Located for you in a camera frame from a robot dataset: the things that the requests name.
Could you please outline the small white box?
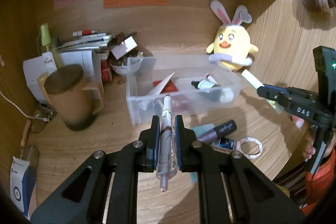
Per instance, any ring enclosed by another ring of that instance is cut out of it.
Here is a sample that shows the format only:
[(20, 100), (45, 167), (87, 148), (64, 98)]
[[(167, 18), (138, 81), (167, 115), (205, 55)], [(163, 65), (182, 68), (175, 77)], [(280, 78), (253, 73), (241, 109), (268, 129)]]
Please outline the small white box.
[(137, 47), (137, 43), (132, 36), (126, 38), (121, 44), (111, 47), (111, 52), (116, 60), (119, 60), (121, 57), (125, 56), (127, 53), (132, 51)]

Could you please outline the pink fluffy keychain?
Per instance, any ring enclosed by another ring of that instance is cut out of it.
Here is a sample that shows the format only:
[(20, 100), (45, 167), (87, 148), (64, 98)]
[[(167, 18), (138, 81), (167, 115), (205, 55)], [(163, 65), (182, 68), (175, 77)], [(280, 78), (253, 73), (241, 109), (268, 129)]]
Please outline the pink fluffy keychain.
[(297, 117), (295, 115), (292, 115), (292, 114), (289, 115), (289, 118), (295, 124), (296, 128), (299, 128), (299, 129), (301, 129), (305, 123), (304, 119)]

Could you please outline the white bowl of trinkets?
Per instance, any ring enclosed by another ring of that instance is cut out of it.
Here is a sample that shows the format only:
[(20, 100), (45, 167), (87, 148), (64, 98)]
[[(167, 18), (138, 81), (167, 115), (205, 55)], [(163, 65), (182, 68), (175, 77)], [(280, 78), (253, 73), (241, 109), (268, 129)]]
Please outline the white bowl of trinkets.
[(114, 72), (120, 76), (126, 76), (129, 72), (136, 73), (143, 61), (143, 52), (139, 51), (136, 56), (125, 56), (125, 59), (122, 59), (122, 63), (117, 65), (116, 63), (110, 64), (110, 67)]

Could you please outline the clear plastic storage bin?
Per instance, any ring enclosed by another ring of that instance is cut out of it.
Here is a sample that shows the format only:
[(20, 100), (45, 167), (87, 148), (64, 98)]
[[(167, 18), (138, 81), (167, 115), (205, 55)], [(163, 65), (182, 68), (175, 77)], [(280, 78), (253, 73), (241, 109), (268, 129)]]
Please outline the clear plastic storage bin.
[[(189, 109), (173, 112), (175, 115), (191, 116), (216, 109), (230, 107), (242, 88), (242, 81), (232, 71), (222, 65), (211, 63), (207, 55), (165, 55), (144, 57), (136, 73), (126, 75), (126, 101), (132, 125), (150, 122), (155, 114), (153, 102), (164, 99), (165, 94), (147, 95), (161, 80), (175, 72), (171, 81), (178, 88), (175, 94), (183, 94), (188, 99)], [(231, 88), (234, 100), (228, 103), (211, 102), (200, 95), (191, 81), (207, 80), (209, 73), (221, 89)]]

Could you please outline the green spray bottle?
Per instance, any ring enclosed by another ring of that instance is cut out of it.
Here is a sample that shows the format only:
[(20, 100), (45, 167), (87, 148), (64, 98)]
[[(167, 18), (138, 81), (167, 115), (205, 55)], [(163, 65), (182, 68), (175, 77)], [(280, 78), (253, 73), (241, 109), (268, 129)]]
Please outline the green spray bottle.
[(62, 63), (59, 54), (56, 51), (54, 42), (51, 39), (47, 23), (41, 25), (41, 43), (43, 62), (46, 66), (48, 75), (51, 75), (62, 67)]

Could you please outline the black bottle in bin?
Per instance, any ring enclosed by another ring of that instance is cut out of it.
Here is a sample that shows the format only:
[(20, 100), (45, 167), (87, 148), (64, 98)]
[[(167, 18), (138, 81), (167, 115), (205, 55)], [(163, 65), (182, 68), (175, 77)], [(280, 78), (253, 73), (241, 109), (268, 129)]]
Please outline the black bottle in bin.
[(219, 102), (222, 96), (222, 89), (218, 84), (209, 80), (191, 81), (194, 88), (200, 91), (200, 95), (211, 102)]

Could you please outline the brown mug with lid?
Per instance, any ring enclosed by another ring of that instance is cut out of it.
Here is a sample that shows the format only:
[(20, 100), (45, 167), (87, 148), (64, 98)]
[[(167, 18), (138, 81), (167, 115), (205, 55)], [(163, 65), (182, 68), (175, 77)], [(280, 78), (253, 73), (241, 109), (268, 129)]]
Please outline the brown mug with lid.
[(49, 75), (44, 89), (52, 107), (72, 131), (89, 127), (104, 107), (101, 85), (86, 82), (79, 64), (66, 65)]

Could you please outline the white clear pen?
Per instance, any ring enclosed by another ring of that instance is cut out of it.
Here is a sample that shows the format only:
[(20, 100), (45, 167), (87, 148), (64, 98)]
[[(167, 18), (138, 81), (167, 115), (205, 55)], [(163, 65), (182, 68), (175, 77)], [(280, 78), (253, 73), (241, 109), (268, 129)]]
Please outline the white clear pen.
[(162, 192), (168, 190), (169, 180), (176, 175), (178, 170), (173, 127), (172, 98), (170, 95), (166, 95), (163, 99), (156, 168), (156, 175), (159, 179), (159, 187)]

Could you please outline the blue small packet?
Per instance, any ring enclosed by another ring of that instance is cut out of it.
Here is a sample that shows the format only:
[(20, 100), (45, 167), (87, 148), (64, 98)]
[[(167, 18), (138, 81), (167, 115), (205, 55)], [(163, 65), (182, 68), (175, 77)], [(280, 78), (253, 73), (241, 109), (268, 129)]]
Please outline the blue small packet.
[(234, 139), (221, 138), (219, 140), (213, 141), (211, 143), (211, 147), (230, 153), (236, 150), (237, 143), (238, 142)]

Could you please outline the red white marker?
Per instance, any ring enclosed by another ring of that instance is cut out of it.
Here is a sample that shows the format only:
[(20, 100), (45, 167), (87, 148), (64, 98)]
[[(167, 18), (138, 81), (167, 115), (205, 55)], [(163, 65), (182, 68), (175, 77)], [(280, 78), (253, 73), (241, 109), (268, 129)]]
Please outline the red white marker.
[(72, 36), (74, 38), (82, 37), (82, 36), (89, 36), (89, 35), (95, 35), (97, 34), (97, 31), (92, 30), (82, 30), (82, 31), (75, 31), (72, 33)]

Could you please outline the blue white carton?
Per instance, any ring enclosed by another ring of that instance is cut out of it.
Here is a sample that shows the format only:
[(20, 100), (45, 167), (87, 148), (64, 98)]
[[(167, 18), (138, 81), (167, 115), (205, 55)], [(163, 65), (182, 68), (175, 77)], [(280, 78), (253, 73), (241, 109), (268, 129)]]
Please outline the blue white carton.
[(28, 161), (13, 157), (10, 170), (10, 197), (28, 220), (37, 208), (36, 184), (35, 168)]

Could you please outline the red tea packet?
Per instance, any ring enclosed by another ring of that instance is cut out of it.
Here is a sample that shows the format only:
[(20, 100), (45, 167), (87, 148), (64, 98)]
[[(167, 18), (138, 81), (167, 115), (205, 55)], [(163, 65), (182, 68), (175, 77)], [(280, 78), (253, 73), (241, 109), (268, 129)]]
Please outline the red tea packet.
[[(177, 111), (186, 111), (189, 109), (188, 99), (183, 94), (175, 94), (178, 92), (178, 88), (175, 84), (169, 80), (166, 86), (161, 91), (161, 94), (169, 93), (171, 95), (171, 106), (173, 108), (173, 112)], [(161, 114), (163, 110), (163, 100), (157, 98), (153, 102), (153, 109), (156, 115)]]

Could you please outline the purple black lip gloss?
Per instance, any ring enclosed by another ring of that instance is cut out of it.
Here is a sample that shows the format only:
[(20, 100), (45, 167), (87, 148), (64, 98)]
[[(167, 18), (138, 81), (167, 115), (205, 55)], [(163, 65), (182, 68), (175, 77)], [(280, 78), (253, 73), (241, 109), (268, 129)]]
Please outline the purple black lip gloss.
[(227, 122), (220, 124), (205, 133), (202, 133), (197, 140), (203, 143), (212, 143), (227, 135), (235, 132), (237, 130), (237, 125), (234, 120), (228, 120)]

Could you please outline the white tube red cap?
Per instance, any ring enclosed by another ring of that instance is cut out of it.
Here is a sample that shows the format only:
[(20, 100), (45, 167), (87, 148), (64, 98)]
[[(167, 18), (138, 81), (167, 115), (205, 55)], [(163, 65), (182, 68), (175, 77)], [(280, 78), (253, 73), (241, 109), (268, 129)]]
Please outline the white tube red cap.
[(212, 77), (212, 75), (210, 75), (209, 73), (206, 74), (206, 79), (209, 81), (209, 82), (212, 82), (213, 84), (218, 84), (218, 82)]

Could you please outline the red small box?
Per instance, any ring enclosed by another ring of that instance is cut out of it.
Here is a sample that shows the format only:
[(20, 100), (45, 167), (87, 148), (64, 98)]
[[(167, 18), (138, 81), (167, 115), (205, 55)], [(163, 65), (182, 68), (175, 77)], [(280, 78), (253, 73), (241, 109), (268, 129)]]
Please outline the red small box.
[(101, 79), (102, 83), (109, 83), (112, 81), (112, 71), (111, 71), (109, 60), (101, 60)]

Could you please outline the pale green stick tube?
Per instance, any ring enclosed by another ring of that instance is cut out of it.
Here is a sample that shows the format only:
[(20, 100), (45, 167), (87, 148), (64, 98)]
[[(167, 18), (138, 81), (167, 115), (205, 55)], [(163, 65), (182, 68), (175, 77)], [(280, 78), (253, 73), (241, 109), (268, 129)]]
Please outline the pale green stick tube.
[(241, 76), (250, 84), (252, 85), (256, 90), (262, 86), (264, 86), (264, 84), (259, 81), (250, 71), (248, 71), (247, 69), (245, 69), (244, 71), (242, 71)]

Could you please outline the stack of books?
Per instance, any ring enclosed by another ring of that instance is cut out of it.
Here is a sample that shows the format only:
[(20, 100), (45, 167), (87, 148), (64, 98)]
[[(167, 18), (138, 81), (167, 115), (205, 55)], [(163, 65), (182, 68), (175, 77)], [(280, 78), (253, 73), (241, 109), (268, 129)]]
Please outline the stack of books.
[(84, 50), (103, 50), (108, 48), (110, 42), (115, 38), (114, 35), (105, 33), (83, 36), (63, 45), (56, 47), (59, 52), (65, 51), (84, 51)]

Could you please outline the yellow chick plush toy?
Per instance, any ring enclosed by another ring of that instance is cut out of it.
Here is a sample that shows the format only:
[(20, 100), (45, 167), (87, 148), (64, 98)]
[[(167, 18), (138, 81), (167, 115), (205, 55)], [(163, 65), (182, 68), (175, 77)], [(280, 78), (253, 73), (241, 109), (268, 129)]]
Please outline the yellow chick plush toy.
[(247, 30), (242, 26), (242, 23), (252, 22), (247, 8), (238, 6), (232, 19), (217, 0), (211, 1), (210, 8), (222, 22), (214, 41), (206, 48), (206, 53), (211, 56), (210, 60), (221, 62), (232, 71), (252, 65), (253, 60), (249, 54), (258, 53), (259, 49), (251, 43)]

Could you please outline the teal tube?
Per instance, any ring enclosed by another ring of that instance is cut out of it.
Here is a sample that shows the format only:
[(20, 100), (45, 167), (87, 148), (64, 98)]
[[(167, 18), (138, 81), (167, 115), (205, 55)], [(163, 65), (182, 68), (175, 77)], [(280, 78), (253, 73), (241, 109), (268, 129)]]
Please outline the teal tube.
[[(200, 125), (197, 127), (192, 128), (192, 130), (195, 132), (195, 136), (198, 138), (205, 132), (211, 130), (214, 128), (214, 125), (212, 123)], [(190, 173), (190, 178), (193, 183), (198, 183), (198, 174), (196, 172)]]

